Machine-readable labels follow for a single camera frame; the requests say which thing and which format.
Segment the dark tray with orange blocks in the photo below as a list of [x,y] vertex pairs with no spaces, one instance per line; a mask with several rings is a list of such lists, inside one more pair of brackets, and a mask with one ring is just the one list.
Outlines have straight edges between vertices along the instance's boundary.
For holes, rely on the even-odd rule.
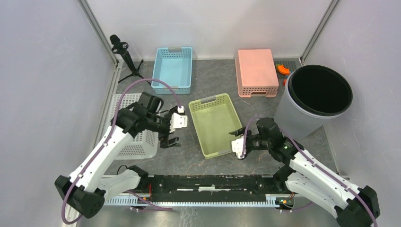
[[292,72],[297,69],[297,62],[293,60],[274,61],[276,71],[280,78],[287,78]]

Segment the large white perforated basket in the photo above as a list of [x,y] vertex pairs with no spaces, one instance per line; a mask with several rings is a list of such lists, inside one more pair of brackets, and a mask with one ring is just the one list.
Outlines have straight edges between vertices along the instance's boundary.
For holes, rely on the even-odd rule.
[[[111,125],[111,120],[114,117],[120,94],[114,94],[108,109],[107,120],[104,125],[104,131]],[[157,153],[158,148],[158,133],[144,130],[138,133],[135,138],[126,143],[120,153],[117,155],[117,160],[139,160],[152,158]]]

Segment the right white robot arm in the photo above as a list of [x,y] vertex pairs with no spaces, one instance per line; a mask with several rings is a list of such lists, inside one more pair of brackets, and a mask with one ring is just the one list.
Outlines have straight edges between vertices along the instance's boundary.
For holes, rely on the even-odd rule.
[[246,125],[230,134],[236,158],[243,160],[250,152],[266,150],[284,164],[274,174],[273,187],[279,193],[299,194],[330,213],[341,227],[376,227],[380,207],[376,191],[359,187],[341,177],[281,129],[273,118],[259,118],[257,134]]

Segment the green plastic basket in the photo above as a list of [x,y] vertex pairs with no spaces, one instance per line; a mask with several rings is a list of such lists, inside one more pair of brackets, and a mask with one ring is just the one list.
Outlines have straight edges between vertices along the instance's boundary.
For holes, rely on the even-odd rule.
[[232,152],[230,133],[242,128],[229,94],[209,96],[189,102],[193,125],[205,159]]

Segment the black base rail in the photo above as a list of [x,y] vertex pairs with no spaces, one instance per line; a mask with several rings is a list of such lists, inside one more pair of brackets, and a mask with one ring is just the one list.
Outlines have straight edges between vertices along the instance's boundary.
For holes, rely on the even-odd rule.
[[148,181],[156,202],[264,201],[281,193],[264,175],[155,175]]

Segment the black microphone on tripod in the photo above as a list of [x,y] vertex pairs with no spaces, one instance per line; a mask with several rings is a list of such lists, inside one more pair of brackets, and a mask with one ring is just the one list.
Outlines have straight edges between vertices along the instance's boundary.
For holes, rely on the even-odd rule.
[[144,63],[142,59],[137,67],[135,67],[132,57],[128,51],[129,44],[127,42],[122,42],[117,35],[111,35],[109,37],[111,44],[113,45],[111,51],[113,54],[120,55],[123,61],[127,64],[128,68],[131,71],[131,74],[120,79],[118,83],[130,78],[130,77],[139,77],[140,79],[144,79],[144,77],[140,74],[139,70],[141,65]]

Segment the pink plastic basket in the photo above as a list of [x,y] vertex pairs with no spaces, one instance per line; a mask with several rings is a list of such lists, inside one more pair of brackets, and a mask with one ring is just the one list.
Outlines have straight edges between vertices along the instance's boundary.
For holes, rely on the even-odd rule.
[[270,49],[240,49],[235,58],[238,95],[275,97],[279,81]]

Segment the blue plastic basket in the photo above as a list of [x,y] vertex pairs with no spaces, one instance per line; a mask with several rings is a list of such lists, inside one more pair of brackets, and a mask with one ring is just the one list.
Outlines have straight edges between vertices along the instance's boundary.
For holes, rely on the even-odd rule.
[[190,94],[192,54],[191,47],[158,48],[152,78],[165,82],[178,95]]

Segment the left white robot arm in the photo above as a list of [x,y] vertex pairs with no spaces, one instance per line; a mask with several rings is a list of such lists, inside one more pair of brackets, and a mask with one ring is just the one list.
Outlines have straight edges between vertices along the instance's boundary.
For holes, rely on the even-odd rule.
[[177,104],[161,116],[158,108],[164,101],[148,92],[142,92],[138,101],[124,108],[120,107],[121,102],[119,99],[110,126],[89,156],[70,175],[56,178],[54,185],[63,200],[63,210],[69,205],[80,216],[92,218],[111,197],[131,189],[141,193],[148,188],[148,179],[136,167],[102,179],[122,148],[139,133],[158,133],[161,148],[180,145],[178,137],[170,139],[169,135],[188,125],[183,105]]

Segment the grey bin with black liner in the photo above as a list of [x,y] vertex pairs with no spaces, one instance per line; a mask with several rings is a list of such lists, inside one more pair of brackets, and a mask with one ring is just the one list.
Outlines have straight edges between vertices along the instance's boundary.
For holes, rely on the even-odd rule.
[[353,91],[338,72],[305,65],[287,78],[274,121],[294,140],[302,140],[351,106]]

